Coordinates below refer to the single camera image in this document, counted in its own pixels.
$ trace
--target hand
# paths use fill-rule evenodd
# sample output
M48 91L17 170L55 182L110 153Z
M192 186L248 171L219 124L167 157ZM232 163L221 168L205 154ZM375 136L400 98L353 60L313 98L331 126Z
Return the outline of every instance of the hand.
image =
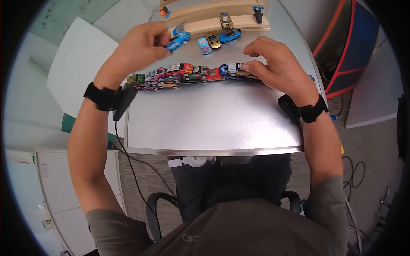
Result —
M170 56L171 52L163 47L169 39L168 28L162 21L133 27L100 68L94 85L116 90L132 72Z
M244 54L266 59L267 66L260 61L242 65L242 69L258 76L265 85L286 93L297 106L317 103L316 85L285 44L260 36L245 47Z

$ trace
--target orange toy figure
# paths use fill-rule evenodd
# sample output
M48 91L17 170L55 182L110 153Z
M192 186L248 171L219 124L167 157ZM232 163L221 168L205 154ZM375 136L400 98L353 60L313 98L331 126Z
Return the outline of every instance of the orange toy figure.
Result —
M169 15L171 14L171 12L170 12L170 11L168 10L168 8L166 8L165 6L161 6L159 9L160 9L159 14L160 14L161 16L165 16L165 18L168 18Z

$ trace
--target black wristband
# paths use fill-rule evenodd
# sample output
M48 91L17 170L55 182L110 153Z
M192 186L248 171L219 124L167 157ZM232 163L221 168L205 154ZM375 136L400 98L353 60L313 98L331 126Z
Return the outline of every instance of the black wristband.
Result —
M102 88L102 90L100 90L95 87L93 82L91 82L84 93L84 97L87 97L93 101L96 104L97 109L102 111L111 111L115 98L117 97L117 93L118 91L108 88Z
M325 100L322 95L319 94L319 99L315 106L303 106L298 107L301 117L304 122L310 123L316 121L316 118L324 111L329 112L328 107L326 106Z

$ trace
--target black chair armrest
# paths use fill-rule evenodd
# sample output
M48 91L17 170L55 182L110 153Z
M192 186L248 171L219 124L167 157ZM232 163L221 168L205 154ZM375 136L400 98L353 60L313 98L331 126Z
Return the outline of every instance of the black chair armrest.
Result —
M158 242L162 238L161 229L159 227L159 222L156 217L158 199L164 199L170 202L171 204L173 204L175 207L178 207L177 199L173 197L172 195L168 195L167 193L162 193L162 192L153 193L148 197L148 200L147 200L148 205L146 207L147 221L148 221L148 226L150 227L150 230L151 230L151 234L153 235L154 240L156 242Z
M299 198L298 193L294 191L285 191L283 192L282 198L289 198L289 210L291 212L300 214L301 213L301 199Z

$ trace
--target floor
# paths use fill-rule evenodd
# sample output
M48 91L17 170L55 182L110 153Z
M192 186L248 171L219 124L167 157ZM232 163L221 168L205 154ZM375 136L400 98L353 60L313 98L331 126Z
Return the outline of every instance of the floor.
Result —
M378 221L376 213L381 207L380 199L385 197L386 187L390 188L391 195L398 188L402 162L397 158L396 119L365 127L346 129L344 121L349 111L350 99L351 93L345 93L341 97L338 96L328 100L328 104L331 114L338 114L343 105L342 112L334 124L344 147L344 156L349 156L353 160L353 166L358 161L363 161L366 165L366 174L363 182L359 187L353 189L350 198L350 205L355 214L356 223L368 237L366 239L362 237L363 247L365 248L366 244L369 245L371 240L374 240L375 236L377 236L377 233L374 232L374 227ZM166 156L130 155L150 163L175 192L175 182L168 167ZM236 163L238 161L246 162L247 160L249 160L249 157L226 159L227 162L234 161ZM148 198L154 192L168 192L162 180L149 166L143 163L136 163L135 161L132 161L132 166L137 174L138 183L144 198ZM138 193L128 160L122 154L119 154L119 167L127 214L134 219L146 222L145 203ZM310 182L309 167L303 152L292 154L291 168L292 176L287 184L287 190L295 191L301 199L306 199L310 193ZM350 175L351 165L347 159L344 159L344 180L349 180ZM363 168L360 166L354 176L355 185L358 184L362 175ZM349 188L346 187L345 191L347 196ZM283 202L282 206L288 207L286 201ZM177 208L170 203L160 201L157 209L163 236L182 223ZM355 235L349 235L349 240L355 243Z

